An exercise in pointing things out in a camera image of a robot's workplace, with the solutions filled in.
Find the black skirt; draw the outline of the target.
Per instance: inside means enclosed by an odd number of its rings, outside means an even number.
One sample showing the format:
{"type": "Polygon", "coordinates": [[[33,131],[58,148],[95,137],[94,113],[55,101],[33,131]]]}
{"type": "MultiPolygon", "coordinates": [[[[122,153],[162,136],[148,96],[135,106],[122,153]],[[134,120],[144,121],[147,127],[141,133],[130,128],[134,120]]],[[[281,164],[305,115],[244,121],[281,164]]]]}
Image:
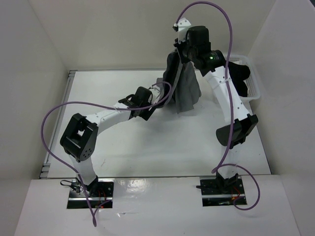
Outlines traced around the black skirt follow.
{"type": "Polygon", "coordinates": [[[239,65],[233,62],[228,63],[229,74],[232,82],[241,97],[248,96],[248,87],[245,80],[251,75],[251,71],[246,65],[239,65]]]}

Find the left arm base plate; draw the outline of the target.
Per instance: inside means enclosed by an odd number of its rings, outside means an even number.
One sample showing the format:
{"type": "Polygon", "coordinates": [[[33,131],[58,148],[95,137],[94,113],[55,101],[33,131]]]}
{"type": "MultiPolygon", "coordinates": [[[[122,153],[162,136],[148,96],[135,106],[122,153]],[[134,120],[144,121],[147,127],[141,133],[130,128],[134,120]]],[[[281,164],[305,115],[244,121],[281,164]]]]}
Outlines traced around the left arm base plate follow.
{"type": "MultiPolygon", "coordinates": [[[[62,180],[61,184],[70,188],[67,209],[85,209],[89,208],[83,187],[77,179],[62,180]]],[[[90,191],[87,191],[88,198],[92,209],[112,208],[113,206],[114,180],[99,178],[90,191]]]]}

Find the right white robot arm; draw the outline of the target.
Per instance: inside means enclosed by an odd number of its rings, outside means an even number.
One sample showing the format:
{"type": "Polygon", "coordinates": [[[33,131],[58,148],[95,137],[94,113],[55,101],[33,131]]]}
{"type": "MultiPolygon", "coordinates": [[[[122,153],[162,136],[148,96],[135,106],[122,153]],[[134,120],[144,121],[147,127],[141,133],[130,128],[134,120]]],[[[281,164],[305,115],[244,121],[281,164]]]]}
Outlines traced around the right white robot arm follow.
{"type": "Polygon", "coordinates": [[[245,142],[258,123],[241,100],[232,80],[231,70],[250,74],[247,66],[230,63],[221,51],[212,50],[209,31],[205,26],[176,23],[173,26],[178,37],[175,40],[181,62],[192,62],[211,86],[225,119],[225,126],[216,130],[223,157],[212,170],[216,174],[215,186],[221,194],[228,193],[238,179],[237,159],[240,145],[245,142]]]}

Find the grey pleated skirt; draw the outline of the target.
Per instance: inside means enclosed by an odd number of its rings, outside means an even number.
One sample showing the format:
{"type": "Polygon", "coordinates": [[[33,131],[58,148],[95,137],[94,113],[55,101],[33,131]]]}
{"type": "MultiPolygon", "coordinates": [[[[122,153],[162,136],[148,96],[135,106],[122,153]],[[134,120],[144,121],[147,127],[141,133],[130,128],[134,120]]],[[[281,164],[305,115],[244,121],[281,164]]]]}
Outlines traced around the grey pleated skirt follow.
{"type": "Polygon", "coordinates": [[[176,50],[167,56],[167,67],[161,78],[157,78],[158,88],[162,97],[169,92],[169,86],[162,82],[168,82],[172,86],[170,96],[158,105],[162,108],[167,104],[175,104],[177,113],[194,109],[201,96],[201,90],[196,78],[195,69],[191,62],[181,63],[176,50]]]}

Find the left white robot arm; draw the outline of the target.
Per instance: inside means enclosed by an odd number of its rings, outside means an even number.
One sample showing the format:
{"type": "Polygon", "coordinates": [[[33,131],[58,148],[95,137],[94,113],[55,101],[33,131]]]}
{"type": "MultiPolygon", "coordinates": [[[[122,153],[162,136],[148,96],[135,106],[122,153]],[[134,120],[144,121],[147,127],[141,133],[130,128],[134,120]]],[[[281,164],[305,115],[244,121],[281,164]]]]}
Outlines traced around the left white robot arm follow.
{"type": "Polygon", "coordinates": [[[158,86],[139,87],[134,94],[120,99],[112,110],[105,109],[86,116],[76,113],[71,117],[60,144],[79,172],[76,179],[82,193],[95,197],[100,188],[92,164],[97,136],[106,129],[135,117],[148,120],[157,108],[157,103],[164,97],[164,89],[158,86]]]}

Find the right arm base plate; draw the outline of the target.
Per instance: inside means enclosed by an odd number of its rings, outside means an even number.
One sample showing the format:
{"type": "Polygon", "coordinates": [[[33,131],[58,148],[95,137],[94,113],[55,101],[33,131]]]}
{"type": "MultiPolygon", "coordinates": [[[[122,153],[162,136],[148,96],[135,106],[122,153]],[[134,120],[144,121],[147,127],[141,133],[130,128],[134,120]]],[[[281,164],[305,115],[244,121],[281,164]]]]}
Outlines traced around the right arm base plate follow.
{"type": "Polygon", "coordinates": [[[215,177],[201,177],[196,188],[201,191],[204,207],[232,206],[234,200],[236,200],[236,205],[247,205],[245,190],[240,177],[223,191],[219,189],[215,177]]]}

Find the white plastic basket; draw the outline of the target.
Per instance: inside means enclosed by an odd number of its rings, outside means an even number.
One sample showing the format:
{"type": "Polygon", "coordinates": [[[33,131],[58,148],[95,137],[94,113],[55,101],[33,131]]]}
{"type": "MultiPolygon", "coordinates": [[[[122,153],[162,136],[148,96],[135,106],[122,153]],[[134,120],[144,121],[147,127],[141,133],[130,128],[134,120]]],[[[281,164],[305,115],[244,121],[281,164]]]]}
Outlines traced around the white plastic basket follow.
{"type": "Polygon", "coordinates": [[[247,102],[258,100],[260,98],[260,90],[257,82],[256,69],[253,61],[245,55],[238,54],[231,54],[229,61],[239,65],[246,65],[249,67],[251,72],[250,76],[244,81],[248,88],[248,96],[241,97],[241,100],[247,102]]]}

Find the aluminium table edge rail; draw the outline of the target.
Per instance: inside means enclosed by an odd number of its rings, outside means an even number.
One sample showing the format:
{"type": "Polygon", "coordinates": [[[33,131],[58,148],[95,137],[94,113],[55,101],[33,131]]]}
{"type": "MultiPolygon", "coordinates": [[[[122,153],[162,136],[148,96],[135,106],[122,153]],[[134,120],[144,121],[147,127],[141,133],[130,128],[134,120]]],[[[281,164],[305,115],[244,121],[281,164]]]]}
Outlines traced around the aluminium table edge rail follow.
{"type": "MultiPolygon", "coordinates": [[[[66,82],[66,86],[64,89],[63,98],[61,100],[61,103],[65,103],[68,101],[70,90],[71,90],[76,72],[77,72],[77,70],[70,70],[68,73],[68,78],[67,78],[67,82],[66,82]]],[[[50,169],[50,165],[51,165],[50,153],[48,152],[48,149],[50,150],[55,145],[55,139],[56,139],[56,137],[60,131],[60,126],[61,126],[62,118],[64,115],[64,108],[57,108],[57,112],[58,112],[57,118],[56,118],[55,125],[54,125],[52,134],[50,136],[50,141],[48,144],[45,142],[45,138],[44,138],[44,127],[41,128],[41,141],[42,141],[42,144],[46,150],[46,155],[45,155],[43,165],[41,167],[39,179],[48,179],[48,173],[49,173],[49,169],[50,169]]]]}

